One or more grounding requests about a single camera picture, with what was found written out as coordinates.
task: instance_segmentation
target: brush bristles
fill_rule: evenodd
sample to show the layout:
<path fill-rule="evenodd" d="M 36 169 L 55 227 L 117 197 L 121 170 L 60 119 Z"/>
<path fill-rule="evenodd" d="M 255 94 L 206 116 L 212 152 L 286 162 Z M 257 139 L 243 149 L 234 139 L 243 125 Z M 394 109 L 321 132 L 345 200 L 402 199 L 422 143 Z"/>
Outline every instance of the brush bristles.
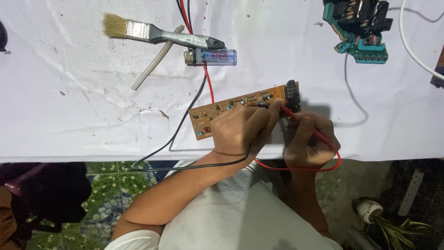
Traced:
<path fill-rule="evenodd" d="M 103 33 L 107 37 L 125 37 L 127 34 L 127 20 L 123 17 L 105 13 L 102 23 Z"/>

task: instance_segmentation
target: person's right hand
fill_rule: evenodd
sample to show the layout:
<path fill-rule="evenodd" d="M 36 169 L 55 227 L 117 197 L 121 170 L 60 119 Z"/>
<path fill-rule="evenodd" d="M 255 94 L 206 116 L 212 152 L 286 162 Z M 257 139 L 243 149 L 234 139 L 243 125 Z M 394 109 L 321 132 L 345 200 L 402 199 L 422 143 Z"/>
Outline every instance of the person's right hand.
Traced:
<path fill-rule="evenodd" d="M 294 115 L 296 123 L 289 120 L 289 127 L 296 127 L 296 134 L 284 152 L 284 160 L 288 168 L 312 167 L 322 168 L 335 153 L 313 136 L 313 129 L 324 134 L 336 150 L 341 148 L 333 131 L 333 122 L 326 117 L 312 113 L 299 112 Z"/>

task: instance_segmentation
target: hand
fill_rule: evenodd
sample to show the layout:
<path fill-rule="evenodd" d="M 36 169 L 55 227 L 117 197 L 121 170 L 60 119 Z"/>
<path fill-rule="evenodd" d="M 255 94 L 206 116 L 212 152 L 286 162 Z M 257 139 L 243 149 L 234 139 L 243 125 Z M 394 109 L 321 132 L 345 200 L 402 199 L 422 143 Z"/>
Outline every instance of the hand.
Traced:
<path fill-rule="evenodd" d="M 268 109 L 241 106 L 214 118 L 210 122 L 213 152 L 235 161 L 244 157 L 250 147 L 249 159 L 253 160 L 270 138 L 281 105 L 282 99 L 276 98 Z"/>
<path fill-rule="evenodd" d="M 333 122 L 311 112 L 299 112 L 294 117 L 297 121 L 294 123 L 290 120 L 289 127 L 297 126 L 297 130 L 294 139 L 284 152 L 285 163 L 290 169 L 292 167 L 322 168 L 334 157 L 335 153 L 312 136 L 313 129 L 323 133 L 336 150 L 339 150 L 341 145 L 334 135 Z"/>

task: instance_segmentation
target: person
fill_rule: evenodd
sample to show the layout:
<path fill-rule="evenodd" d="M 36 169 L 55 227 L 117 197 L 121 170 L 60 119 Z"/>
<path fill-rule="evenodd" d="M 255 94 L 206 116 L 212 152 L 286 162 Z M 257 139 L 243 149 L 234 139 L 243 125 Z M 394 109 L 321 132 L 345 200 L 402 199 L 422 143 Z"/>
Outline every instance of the person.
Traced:
<path fill-rule="evenodd" d="M 296 133 L 284 152 L 292 177 L 285 186 L 276 170 L 251 163 L 269 140 L 281 103 L 237 107 L 213 119 L 214 149 L 194 165 L 236 161 L 249 150 L 248 158 L 177 171 L 143 192 L 120 218 L 105 250 L 341 249 L 317 202 L 316 172 L 292 169 L 320 169 L 334 157 L 312 138 L 318 129 L 339 149 L 332 121 L 295 114 L 290 126 L 297 126 Z"/>

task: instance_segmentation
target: green circuit board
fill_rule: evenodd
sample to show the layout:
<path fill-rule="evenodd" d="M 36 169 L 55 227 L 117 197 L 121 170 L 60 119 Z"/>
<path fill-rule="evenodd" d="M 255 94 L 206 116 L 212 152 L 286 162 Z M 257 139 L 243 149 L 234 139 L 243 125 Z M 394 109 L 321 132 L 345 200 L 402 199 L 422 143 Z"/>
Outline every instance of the green circuit board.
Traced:
<path fill-rule="evenodd" d="M 366 39 L 343 30 L 332 16 L 334 5 L 333 2 L 326 3 L 324 9 L 324 20 L 332 26 L 342 40 L 334 49 L 338 53 L 350 54 L 355 58 L 356 63 L 385 64 L 389 55 L 385 44 L 382 43 L 382 37 L 374 35 L 373 42 L 369 43 Z"/>

